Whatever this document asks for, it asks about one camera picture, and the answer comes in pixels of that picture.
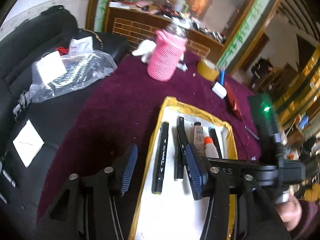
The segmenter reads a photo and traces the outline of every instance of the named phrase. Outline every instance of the pink knitted bottle holder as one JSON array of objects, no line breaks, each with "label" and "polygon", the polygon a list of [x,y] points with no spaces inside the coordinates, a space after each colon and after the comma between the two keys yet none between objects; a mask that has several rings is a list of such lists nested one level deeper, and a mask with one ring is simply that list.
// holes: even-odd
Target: pink knitted bottle holder
[{"label": "pink knitted bottle holder", "polygon": [[159,81],[168,81],[186,50],[186,38],[170,34],[164,30],[156,31],[156,48],[149,61],[147,72],[150,77]]}]

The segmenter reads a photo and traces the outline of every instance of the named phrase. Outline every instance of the person's hand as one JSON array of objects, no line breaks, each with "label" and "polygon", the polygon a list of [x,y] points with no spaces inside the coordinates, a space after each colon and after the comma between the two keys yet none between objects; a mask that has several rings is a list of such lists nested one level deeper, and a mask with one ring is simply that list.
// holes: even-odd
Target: person's hand
[{"label": "person's hand", "polygon": [[276,211],[288,231],[292,231],[297,227],[302,216],[300,202],[292,194],[290,194],[288,202],[276,205]]}]

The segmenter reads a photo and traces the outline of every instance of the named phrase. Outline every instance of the red packet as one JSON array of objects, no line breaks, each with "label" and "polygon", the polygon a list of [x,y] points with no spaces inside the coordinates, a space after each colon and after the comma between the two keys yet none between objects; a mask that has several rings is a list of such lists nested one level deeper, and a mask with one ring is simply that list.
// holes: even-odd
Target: red packet
[{"label": "red packet", "polygon": [[225,88],[227,90],[227,96],[228,96],[228,100],[229,100],[229,103],[232,107],[232,112],[233,114],[238,117],[240,120],[242,120],[242,113],[241,113],[241,110],[240,110],[240,105],[239,105],[239,102],[236,98],[236,95],[234,94],[232,88],[229,86],[229,84],[227,82],[224,82],[225,84]]}]

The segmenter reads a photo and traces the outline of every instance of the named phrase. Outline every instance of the purple tablecloth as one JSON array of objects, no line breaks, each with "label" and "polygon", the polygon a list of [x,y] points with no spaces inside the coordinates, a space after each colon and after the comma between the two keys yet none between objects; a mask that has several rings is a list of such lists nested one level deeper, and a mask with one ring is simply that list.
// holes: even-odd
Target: purple tablecloth
[{"label": "purple tablecloth", "polygon": [[168,82],[159,82],[147,74],[140,57],[126,57],[119,68],[107,76],[83,107],[76,123],[61,144],[48,171],[38,208],[42,217],[64,181],[72,173],[87,176],[111,165],[130,143],[138,145],[138,160],[130,190],[116,199],[124,236],[129,233],[136,199],[141,185],[149,139],[156,126],[160,106],[166,96],[203,109],[232,125],[239,159],[260,156],[257,141],[244,129],[256,129],[250,115],[247,96],[252,92],[228,75],[225,81],[237,96],[244,120],[230,113],[227,98],[221,100],[211,84],[196,72],[199,58],[187,52],[188,70],[176,70]]}]

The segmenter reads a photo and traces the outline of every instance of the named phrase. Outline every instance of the bottle lid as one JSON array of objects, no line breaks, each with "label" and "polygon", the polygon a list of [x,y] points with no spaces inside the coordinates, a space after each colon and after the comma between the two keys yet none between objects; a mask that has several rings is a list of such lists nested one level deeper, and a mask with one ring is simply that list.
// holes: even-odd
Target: bottle lid
[{"label": "bottle lid", "polygon": [[207,145],[208,143],[213,143],[213,140],[212,140],[212,138],[211,137],[206,137],[206,138],[204,138],[204,145]]}]

